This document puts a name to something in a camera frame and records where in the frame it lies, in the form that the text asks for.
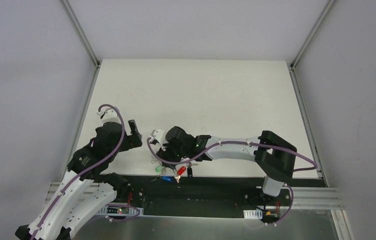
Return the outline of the red key tag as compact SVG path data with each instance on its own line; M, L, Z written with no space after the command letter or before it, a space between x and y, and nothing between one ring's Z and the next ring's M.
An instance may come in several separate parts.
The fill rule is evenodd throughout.
M177 171L176 171L176 174L181 176L185 171L186 171L186 167L185 166L182 166L180 167Z

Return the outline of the large silver keyring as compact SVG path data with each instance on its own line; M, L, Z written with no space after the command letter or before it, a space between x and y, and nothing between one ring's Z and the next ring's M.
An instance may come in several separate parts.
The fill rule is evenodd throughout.
M175 166L167 163L162 163L161 161L158 161L157 159L151 160L152 164L157 163L158 165L155 167L155 172L158 174L153 180L156 181L158 179L164 180L166 182L172 182L174 180L173 176L167 176L167 169L170 169L170 171L173 173L175 170Z

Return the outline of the green key tag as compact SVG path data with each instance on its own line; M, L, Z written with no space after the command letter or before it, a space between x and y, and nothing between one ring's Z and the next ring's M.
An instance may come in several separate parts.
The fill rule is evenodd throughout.
M164 170L165 168L163 167L163 166L157 166L156 168L155 168L155 172L157 172L157 173L160 173L160 172L162 172L163 170Z

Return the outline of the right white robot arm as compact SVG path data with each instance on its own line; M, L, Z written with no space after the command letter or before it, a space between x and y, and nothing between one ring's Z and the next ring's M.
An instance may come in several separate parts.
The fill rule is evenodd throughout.
M266 205L278 201L282 186L293 177L296 147L269 130L249 138L221 138L192 136L174 126L167 131L152 131L151 138L152 144L160 146L157 155L168 165L180 163L182 159L197 162L233 159L258 164L266 174L259 192L260 200Z

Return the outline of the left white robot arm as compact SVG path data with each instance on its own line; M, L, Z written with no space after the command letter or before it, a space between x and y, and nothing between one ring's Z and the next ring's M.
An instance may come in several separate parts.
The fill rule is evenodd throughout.
M58 189L39 216L17 228L20 240L70 240L102 207L128 196L128 181L117 173L102 174L119 152L142 146L136 122L130 133L119 122L107 121L96 136L73 154Z

